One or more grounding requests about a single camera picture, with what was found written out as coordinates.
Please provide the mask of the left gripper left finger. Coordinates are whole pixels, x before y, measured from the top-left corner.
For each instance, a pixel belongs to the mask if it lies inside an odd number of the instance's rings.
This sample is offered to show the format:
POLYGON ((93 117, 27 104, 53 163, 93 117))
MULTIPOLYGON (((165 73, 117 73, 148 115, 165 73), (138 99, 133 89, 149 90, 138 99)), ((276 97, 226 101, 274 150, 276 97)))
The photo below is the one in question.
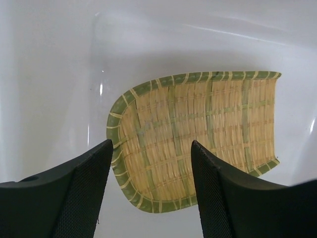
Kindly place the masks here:
POLYGON ((110 139, 21 181, 0 185, 2 238, 92 238, 113 154, 110 139))

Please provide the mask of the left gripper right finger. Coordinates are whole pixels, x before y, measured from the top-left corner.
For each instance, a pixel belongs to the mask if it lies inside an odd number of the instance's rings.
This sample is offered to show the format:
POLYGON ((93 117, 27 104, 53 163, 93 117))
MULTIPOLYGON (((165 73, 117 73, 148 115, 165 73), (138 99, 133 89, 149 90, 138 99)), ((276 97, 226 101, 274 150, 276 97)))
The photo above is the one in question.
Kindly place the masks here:
POLYGON ((315 180, 272 183, 235 168, 198 141, 191 145, 191 163, 204 237, 316 237, 315 180))

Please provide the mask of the woven bamboo tray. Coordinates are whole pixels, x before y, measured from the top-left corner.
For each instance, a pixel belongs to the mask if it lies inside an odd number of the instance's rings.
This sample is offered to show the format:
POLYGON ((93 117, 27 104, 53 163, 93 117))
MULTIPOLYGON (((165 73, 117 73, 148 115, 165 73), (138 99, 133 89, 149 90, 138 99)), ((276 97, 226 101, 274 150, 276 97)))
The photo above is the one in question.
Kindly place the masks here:
POLYGON ((197 204, 191 145, 259 177, 274 149, 275 71, 205 71, 156 78, 123 93, 109 111, 112 169, 126 199, 148 213, 197 204))

